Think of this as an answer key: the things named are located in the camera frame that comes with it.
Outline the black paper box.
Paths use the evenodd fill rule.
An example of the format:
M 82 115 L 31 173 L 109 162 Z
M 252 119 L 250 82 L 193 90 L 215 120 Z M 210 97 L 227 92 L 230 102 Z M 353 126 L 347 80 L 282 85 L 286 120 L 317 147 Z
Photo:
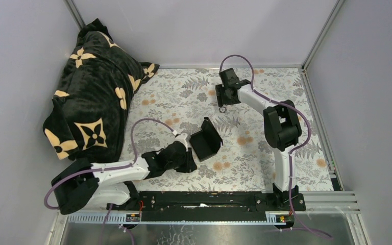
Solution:
M 191 134 L 189 142 L 200 162 L 216 155 L 223 146 L 221 136 L 208 117 L 204 117 L 201 130 Z

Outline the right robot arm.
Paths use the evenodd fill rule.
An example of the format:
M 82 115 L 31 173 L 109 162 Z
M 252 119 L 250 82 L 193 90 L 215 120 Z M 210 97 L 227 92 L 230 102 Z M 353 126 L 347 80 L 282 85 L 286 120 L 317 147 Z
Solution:
M 263 116 L 265 139 L 273 149 L 275 159 L 272 203 L 279 210 L 287 209 L 299 193 L 293 180 L 294 163 L 290 155 L 302 135 L 294 103 L 268 99 L 251 81 L 240 80 L 232 68 L 221 71 L 219 76 L 222 83 L 215 87 L 219 107 L 244 103 Z

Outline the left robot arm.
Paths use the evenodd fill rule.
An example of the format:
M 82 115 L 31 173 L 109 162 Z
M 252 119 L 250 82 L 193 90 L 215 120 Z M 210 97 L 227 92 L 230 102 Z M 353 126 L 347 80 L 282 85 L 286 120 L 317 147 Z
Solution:
M 51 193 L 63 215 L 110 204 L 131 210 L 138 203 L 133 181 L 156 178 L 168 170 L 186 174 L 197 168 L 192 149 L 174 141 L 164 149 L 143 153 L 136 160 L 101 164 L 79 159 L 51 181 Z

